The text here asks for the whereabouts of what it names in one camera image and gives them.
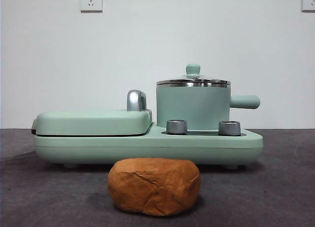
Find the pot handle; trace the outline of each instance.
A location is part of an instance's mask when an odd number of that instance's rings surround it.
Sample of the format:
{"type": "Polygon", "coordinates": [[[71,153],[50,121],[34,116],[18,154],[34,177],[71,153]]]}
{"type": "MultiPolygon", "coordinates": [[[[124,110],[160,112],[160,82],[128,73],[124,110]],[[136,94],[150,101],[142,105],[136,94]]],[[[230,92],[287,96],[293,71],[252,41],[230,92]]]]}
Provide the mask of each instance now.
{"type": "Polygon", "coordinates": [[[260,99],[255,95],[231,96],[231,108],[257,109],[259,105],[260,99]]]}

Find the glass lid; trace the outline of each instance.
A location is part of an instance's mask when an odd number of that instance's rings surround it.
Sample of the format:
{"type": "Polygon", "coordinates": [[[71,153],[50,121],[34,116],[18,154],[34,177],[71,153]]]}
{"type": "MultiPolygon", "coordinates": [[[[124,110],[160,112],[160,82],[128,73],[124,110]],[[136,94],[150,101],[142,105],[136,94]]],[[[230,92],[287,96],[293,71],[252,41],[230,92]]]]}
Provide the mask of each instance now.
{"type": "Polygon", "coordinates": [[[163,81],[158,81],[157,85],[165,84],[176,84],[177,86],[191,86],[193,84],[197,85],[206,85],[206,84],[224,84],[231,85],[231,82],[220,79],[207,79],[204,75],[200,74],[200,65],[198,64],[188,64],[186,66],[186,74],[180,78],[168,79],[163,81]]]}

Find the dark gray carpet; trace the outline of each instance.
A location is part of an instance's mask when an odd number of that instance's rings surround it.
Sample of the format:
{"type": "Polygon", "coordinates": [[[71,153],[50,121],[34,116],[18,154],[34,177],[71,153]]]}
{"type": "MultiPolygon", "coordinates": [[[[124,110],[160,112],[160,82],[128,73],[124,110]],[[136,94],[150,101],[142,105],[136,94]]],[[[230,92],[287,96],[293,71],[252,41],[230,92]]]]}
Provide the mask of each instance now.
{"type": "Polygon", "coordinates": [[[65,169],[37,158],[30,130],[1,130],[1,226],[314,227],[315,130],[252,130],[259,161],[236,171],[199,166],[190,211],[148,217],[118,210],[106,190],[111,165],[65,169]]]}

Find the wall socket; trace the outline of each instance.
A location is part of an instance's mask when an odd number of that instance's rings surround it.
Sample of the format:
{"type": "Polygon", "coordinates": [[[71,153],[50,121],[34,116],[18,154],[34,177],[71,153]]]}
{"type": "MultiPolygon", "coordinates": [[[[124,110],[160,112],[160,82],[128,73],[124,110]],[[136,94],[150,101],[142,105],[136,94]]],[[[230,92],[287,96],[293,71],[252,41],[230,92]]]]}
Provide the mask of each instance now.
{"type": "Polygon", "coordinates": [[[103,0],[81,0],[81,12],[102,12],[103,0]]]}
{"type": "Polygon", "coordinates": [[[315,12],[315,0],[302,0],[303,12],[315,12]]]}

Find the mint green pot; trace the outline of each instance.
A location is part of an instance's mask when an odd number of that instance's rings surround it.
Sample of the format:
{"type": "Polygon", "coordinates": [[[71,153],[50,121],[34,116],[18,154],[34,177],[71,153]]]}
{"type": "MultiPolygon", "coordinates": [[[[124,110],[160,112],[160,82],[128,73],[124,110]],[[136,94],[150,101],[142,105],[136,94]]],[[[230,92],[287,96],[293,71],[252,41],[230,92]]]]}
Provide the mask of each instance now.
{"type": "Polygon", "coordinates": [[[230,82],[204,79],[200,66],[189,64],[180,79],[157,82],[157,126],[168,120],[186,120],[189,130],[217,130],[228,121],[230,108],[256,109],[257,96],[231,97],[230,82]]]}

